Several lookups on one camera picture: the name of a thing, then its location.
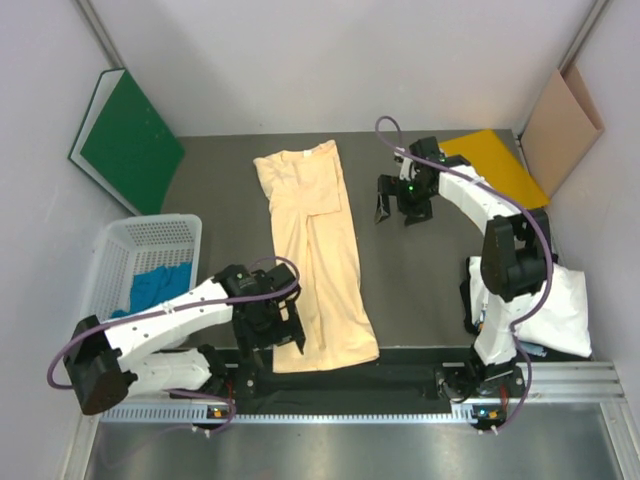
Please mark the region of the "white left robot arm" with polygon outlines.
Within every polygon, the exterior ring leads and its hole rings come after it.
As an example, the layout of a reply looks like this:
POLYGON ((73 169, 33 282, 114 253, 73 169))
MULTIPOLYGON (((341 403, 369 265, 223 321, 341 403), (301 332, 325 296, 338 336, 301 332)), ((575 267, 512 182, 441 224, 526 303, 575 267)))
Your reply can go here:
POLYGON ((214 347, 180 343, 203 329, 231 324, 241 355, 289 343, 302 350, 306 336, 296 300, 296 271, 281 263, 268 271, 232 264, 192 290, 132 317, 79 321, 63 356, 85 415, 110 410, 128 397, 168 390, 216 396, 227 370, 214 347))

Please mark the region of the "cream yellow t shirt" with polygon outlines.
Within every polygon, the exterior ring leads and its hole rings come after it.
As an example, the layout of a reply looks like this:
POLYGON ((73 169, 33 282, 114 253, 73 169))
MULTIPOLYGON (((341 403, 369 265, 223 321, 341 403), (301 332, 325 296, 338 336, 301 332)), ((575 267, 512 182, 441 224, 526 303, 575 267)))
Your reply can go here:
POLYGON ((296 305, 306 342, 276 348, 274 371, 328 371, 377 359, 336 142, 259 157, 254 166, 269 203, 274 252, 300 272, 296 305))

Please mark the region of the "white t shirt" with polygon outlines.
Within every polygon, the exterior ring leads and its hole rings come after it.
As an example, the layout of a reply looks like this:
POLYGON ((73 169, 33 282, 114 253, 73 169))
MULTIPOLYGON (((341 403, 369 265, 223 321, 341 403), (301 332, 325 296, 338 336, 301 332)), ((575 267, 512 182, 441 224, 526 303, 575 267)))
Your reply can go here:
MULTIPOLYGON (((490 292, 483 284, 480 263, 478 256, 466 259, 464 280, 470 281, 472 320, 482 326, 490 292)), ((532 318, 516 327, 516 333, 521 341, 541 345, 547 351, 589 357, 592 348, 585 274, 555 265, 548 299, 532 318)))

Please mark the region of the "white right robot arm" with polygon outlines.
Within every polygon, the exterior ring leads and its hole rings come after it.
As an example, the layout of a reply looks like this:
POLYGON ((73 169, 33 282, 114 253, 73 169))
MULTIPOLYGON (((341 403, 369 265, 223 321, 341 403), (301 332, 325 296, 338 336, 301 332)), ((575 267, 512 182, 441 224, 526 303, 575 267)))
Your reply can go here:
POLYGON ((406 225, 426 222, 439 196, 483 235, 479 267, 489 292, 488 317, 472 346, 466 380, 474 393, 490 395, 513 370, 516 325, 537 313, 551 292, 548 218, 543 210, 528 210, 496 190, 463 156, 445 155, 433 137, 392 150, 399 173, 378 178, 376 222, 389 217, 392 202, 406 225))

